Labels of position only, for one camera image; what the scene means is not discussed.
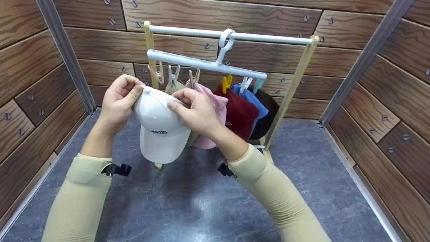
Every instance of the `baseball cap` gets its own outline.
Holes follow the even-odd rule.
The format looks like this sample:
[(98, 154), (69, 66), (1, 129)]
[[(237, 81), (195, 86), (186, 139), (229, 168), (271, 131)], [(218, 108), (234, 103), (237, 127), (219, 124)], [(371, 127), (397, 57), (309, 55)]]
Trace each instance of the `baseball cap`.
[[(249, 91), (254, 90), (254, 86), (248, 87)], [(257, 121), (254, 130), (252, 131), (250, 140), (258, 140), (264, 137), (272, 126), (275, 116), (279, 111), (279, 104), (276, 100), (262, 90), (258, 90), (255, 97), (267, 108), (268, 114)]]
[[(181, 89), (187, 88), (187, 86), (179, 79), (175, 81), (169, 81), (166, 86), (165, 93), (172, 95), (174, 92), (177, 92)], [(196, 132), (191, 131), (190, 136), (188, 137), (187, 144), (185, 146), (190, 146), (197, 139), (199, 135)]]
[(269, 110), (255, 97), (255, 95), (248, 91), (248, 89), (244, 89), (242, 93), (240, 93), (240, 88), (241, 88), (242, 84), (236, 84), (230, 87), (230, 89), (235, 92), (237, 95), (239, 95), (240, 97), (246, 99), (248, 102), (252, 103), (255, 105), (256, 108), (258, 108), (259, 110), (259, 114), (257, 116), (257, 118), (254, 120), (254, 123), (252, 124), (252, 130), (254, 130), (255, 125), (257, 124), (257, 121), (266, 116), (269, 113)]
[(186, 106), (171, 95), (147, 86), (134, 106), (141, 123), (140, 150), (146, 159), (158, 164), (167, 164), (178, 158), (191, 132), (167, 102)]
[[(211, 100), (213, 107), (215, 108), (215, 112), (219, 121), (225, 125), (225, 119), (227, 116), (227, 103), (228, 99), (225, 97), (217, 96), (212, 93), (212, 91), (199, 83), (194, 83), (194, 90), (199, 93), (206, 95), (209, 100)], [(193, 146), (199, 149), (212, 149), (216, 146), (216, 144), (203, 136), (199, 136), (193, 143)]]
[(214, 94), (228, 99), (225, 126), (237, 136), (247, 141), (251, 135), (254, 120), (260, 113), (258, 108), (230, 89), (227, 89), (226, 94), (224, 94), (222, 92), (222, 84), (218, 85)]

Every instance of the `white baseball cap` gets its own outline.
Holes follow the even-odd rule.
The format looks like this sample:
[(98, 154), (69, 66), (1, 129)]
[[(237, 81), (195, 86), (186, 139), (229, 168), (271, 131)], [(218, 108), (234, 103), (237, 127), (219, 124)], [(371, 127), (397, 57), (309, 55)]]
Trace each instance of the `white baseball cap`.
[(141, 123), (140, 150), (143, 156), (158, 164), (178, 158), (191, 130), (184, 120), (167, 106), (167, 102), (183, 102), (157, 89), (145, 86), (134, 106)]

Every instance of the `floor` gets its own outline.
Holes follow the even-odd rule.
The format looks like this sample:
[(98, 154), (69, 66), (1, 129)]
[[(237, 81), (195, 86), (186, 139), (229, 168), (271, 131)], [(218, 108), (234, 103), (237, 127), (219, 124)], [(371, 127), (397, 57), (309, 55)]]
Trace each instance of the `floor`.
[[(68, 147), (3, 242), (41, 240), (49, 208), (97, 116)], [(96, 241), (280, 240), (256, 199), (234, 178), (216, 171), (222, 160), (217, 149), (187, 148), (178, 160), (158, 171), (140, 153), (139, 127), (132, 117), (115, 140), (114, 162), (127, 163), (133, 170), (129, 177), (112, 180)], [(270, 150), (332, 241), (390, 241), (315, 121), (283, 120)]]

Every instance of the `arm sleeve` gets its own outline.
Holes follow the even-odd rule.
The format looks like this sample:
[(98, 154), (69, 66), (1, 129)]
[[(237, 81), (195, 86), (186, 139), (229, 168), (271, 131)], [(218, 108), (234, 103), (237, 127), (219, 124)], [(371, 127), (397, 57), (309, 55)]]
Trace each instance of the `arm sleeve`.
[(328, 242), (330, 239), (288, 177), (254, 146), (229, 161), (237, 180), (267, 209), (283, 242)]
[(111, 177), (111, 158), (78, 154), (49, 212), (42, 242), (94, 242)]

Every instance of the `person's left hand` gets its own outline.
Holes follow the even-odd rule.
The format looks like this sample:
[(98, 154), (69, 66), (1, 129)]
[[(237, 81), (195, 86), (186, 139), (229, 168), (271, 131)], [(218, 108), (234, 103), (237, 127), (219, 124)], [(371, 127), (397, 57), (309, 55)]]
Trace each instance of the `person's left hand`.
[(103, 135), (115, 136), (126, 125), (132, 106), (142, 94), (144, 84), (139, 79), (123, 74), (104, 94), (100, 117), (96, 125)]

